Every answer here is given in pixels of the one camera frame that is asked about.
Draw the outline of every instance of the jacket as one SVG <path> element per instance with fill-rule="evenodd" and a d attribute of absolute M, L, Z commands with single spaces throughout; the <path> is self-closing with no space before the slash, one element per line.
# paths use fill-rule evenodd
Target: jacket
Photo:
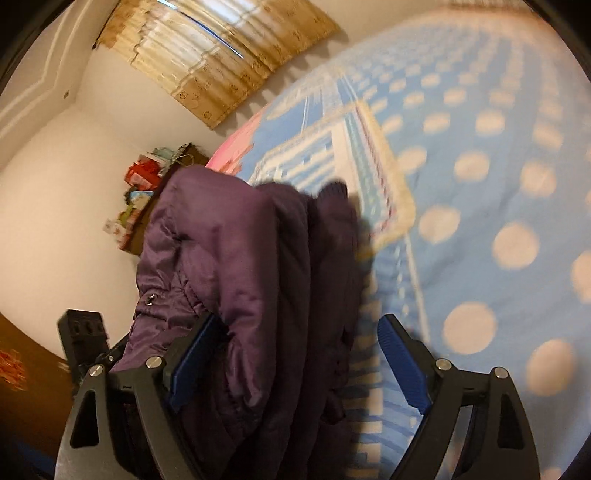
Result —
<path fill-rule="evenodd" d="M 204 310 L 222 318 L 229 342 L 180 412 L 207 479 L 342 473 L 350 433 L 335 389 L 361 299 L 357 226 L 342 183 L 314 199 L 194 166 L 163 191 L 115 370 L 162 355 Z"/>

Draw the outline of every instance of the silver bolt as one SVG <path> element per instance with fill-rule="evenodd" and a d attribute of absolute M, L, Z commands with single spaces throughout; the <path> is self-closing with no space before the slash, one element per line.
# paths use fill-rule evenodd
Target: silver bolt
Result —
<path fill-rule="evenodd" d="M 435 360 L 435 366 L 444 372 L 451 370 L 452 363 L 447 358 L 438 358 Z"/>
<path fill-rule="evenodd" d="M 104 368 L 102 365 L 94 365 L 93 367 L 90 367 L 90 376 L 98 377 L 103 372 L 103 370 Z"/>
<path fill-rule="evenodd" d="M 509 372 L 507 370 L 505 370 L 503 367 L 496 367 L 495 368 L 495 377 L 504 380 L 508 376 L 509 376 Z"/>
<path fill-rule="evenodd" d="M 160 365 L 162 365 L 162 357 L 151 356 L 146 360 L 146 367 L 148 368 L 158 368 Z"/>

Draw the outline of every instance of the polka dot bed sheet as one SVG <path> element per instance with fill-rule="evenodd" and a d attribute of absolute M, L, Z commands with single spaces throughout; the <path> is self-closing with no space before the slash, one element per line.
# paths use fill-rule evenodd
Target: polka dot bed sheet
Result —
<path fill-rule="evenodd" d="M 312 194 L 342 179 L 359 200 L 347 478 L 389 478 L 421 420 L 376 342 L 385 313 L 459 368 L 507 368 L 543 479 L 572 461 L 591 430 L 590 145 L 591 86 L 549 27 L 437 11 L 319 67 L 212 158 Z"/>

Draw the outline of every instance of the ceiling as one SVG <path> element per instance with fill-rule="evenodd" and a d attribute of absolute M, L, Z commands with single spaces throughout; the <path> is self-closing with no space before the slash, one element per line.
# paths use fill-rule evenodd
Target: ceiling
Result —
<path fill-rule="evenodd" d="M 0 95 L 0 170 L 70 106 L 117 0 L 75 0 L 37 38 Z"/>

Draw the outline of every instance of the gold patterned curtain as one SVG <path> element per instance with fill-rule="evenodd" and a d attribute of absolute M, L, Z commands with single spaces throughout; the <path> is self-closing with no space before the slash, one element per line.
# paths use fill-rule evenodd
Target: gold patterned curtain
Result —
<path fill-rule="evenodd" d="M 338 26 L 308 0 L 121 0 L 99 44 L 209 128 Z"/>

